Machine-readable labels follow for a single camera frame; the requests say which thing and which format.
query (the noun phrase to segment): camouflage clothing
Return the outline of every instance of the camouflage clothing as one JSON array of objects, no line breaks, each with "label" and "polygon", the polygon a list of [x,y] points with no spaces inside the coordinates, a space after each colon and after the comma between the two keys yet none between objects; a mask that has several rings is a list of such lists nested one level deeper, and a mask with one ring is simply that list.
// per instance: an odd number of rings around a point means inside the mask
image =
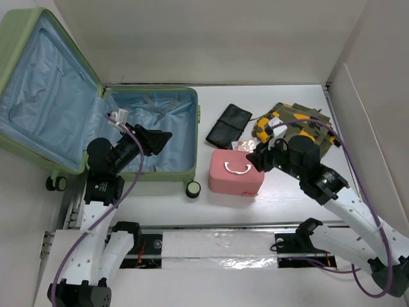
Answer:
[{"label": "camouflage clothing", "polygon": [[[301,106],[300,104],[293,104],[292,106],[290,106],[289,104],[283,104],[279,102],[273,107],[273,109],[264,114],[256,122],[252,130],[252,135],[256,137],[256,133],[258,129],[260,129],[260,126],[258,125],[259,121],[264,120],[264,118],[268,118],[269,120],[271,120],[274,117],[280,118],[280,120],[282,120],[283,122],[295,119],[311,118],[315,120],[321,120],[331,125],[329,122],[330,118],[321,114],[315,109],[309,109],[308,107]],[[292,123],[291,125],[288,125],[284,139],[288,141],[291,137],[297,136],[299,134],[308,136],[320,147],[321,157],[326,154],[328,149],[331,147],[331,144],[335,143],[336,145],[338,145],[335,137],[329,134],[326,128],[323,128],[316,123],[308,122]]]}]

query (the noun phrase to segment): suitcase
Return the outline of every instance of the suitcase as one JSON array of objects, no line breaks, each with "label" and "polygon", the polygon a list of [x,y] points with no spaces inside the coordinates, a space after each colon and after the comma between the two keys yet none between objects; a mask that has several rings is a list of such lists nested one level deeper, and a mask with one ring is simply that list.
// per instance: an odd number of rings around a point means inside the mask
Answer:
[{"label": "suitcase", "polygon": [[[141,180],[193,180],[200,108],[190,88],[104,87],[79,48],[45,8],[11,10],[0,24],[0,146],[43,168],[80,174],[86,147],[120,132],[104,114],[118,107],[127,122],[171,131],[164,150],[146,157]],[[132,180],[137,157],[121,173]]]}]

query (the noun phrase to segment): white wall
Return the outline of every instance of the white wall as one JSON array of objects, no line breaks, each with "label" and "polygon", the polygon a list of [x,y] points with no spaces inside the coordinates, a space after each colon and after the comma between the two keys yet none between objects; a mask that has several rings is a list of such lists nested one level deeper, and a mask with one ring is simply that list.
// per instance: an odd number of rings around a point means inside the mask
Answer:
[{"label": "white wall", "polygon": [[369,0],[334,72],[343,135],[380,214],[409,234],[409,2]]},{"label": "white wall", "polygon": [[318,84],[366,0],[55,0],[108,83]]},{"label": "white wall", "polygon": [[[54,3],[36,0],[57,13]],[[0,1],[0,20],[12,8],[32,8],[34,0]],[[45,230],[52,230],[62,193],[45,190],[50,175],[0,150],[0,306],[29,307],[35,298]]]}]

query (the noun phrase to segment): open suitcase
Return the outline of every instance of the open suitcase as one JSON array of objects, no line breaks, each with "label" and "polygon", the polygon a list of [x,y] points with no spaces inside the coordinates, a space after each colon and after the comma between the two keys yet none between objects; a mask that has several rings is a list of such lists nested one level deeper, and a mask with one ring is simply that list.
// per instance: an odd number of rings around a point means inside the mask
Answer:
[{"label": "open suitcase", "polygon": [[[0,24],[0,144],[59,172],[86,168],[86,147],[120,133],[104,114],[128,110],[128,123],[171,131],[158,156],[147,157],[141,180],[193,180],[199,105],[190,88],[111,88],[102,83],[53,14],[44,8],[11,10]],[[121,174],[133,179],[140,157]]]}]

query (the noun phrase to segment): suitcase lid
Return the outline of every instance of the suitcase lid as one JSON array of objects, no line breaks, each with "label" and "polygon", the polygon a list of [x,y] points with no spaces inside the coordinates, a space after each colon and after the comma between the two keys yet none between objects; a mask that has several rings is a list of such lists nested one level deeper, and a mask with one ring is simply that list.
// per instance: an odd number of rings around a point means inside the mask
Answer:
[{"label": "suitcase lid", "polygon": [[102,93],[96,73],[50,11],[12,10],[4,16],[0,133],[62,170],[82,173],[85,144],[98,134],[92,131],[98,118],[89,115],[103,112]]}]

